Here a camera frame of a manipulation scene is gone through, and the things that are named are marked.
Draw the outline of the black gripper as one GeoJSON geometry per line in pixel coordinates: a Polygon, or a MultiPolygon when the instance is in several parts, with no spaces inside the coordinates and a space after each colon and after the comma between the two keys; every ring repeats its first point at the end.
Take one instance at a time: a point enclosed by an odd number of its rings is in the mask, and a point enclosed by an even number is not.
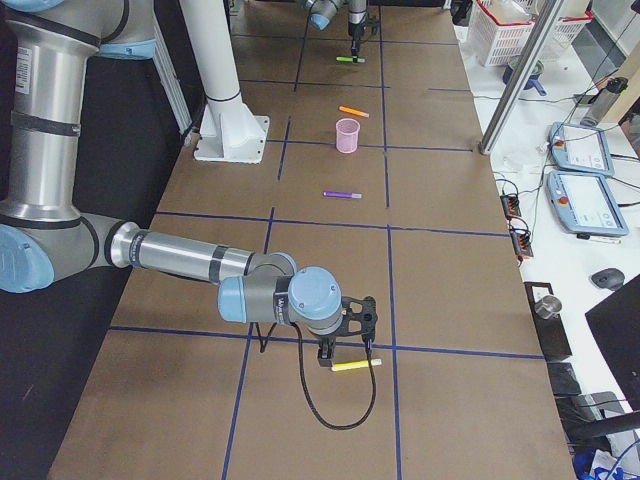
{"type": "Polygon", "coordinates": [[[358,24],[349,22],[348,23],[348,34],[351,37],[351,56],[355,57],[355,63],[362,63],[362,58],[360,57],[360,49],[361,49],[361,40],[363,39],[364,33],[366,30],[366,23],[360,22],[358,24]]]}
{"type": "Polygon", "coordinates": [[[322,335],[318,337],[317,361],[320,367],[329,368],[335,362],[335,335],[322,335]]]}

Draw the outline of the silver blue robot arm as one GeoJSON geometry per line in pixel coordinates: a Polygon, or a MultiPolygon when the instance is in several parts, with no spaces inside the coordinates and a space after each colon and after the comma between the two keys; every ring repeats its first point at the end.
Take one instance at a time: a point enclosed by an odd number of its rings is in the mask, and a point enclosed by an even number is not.
{"type": "Polygon", "coordinates": [[[317,30],[326,29],[343,6],[348,9],[348,35],[351,38],[350,56],[347,62],[363,63],[361,45],[371,18],[365,0],[300,0],[297,4],[306,12],[310,23],[317,30]]]}
{"type": "Polygon", "coordinates": [[[7,197],[1,203],[1,287],[44,289],[111,265],[160,271],[218,286],[229,322],[308,330],[318,360],[332,362],[347,333],[347,301],[334,276],[270,255],[152,232],[133,222],[84,214],[72,202],[86,64],[95,55],[154,55],[150,1],[9,1],[18,40],[7,197]]]}

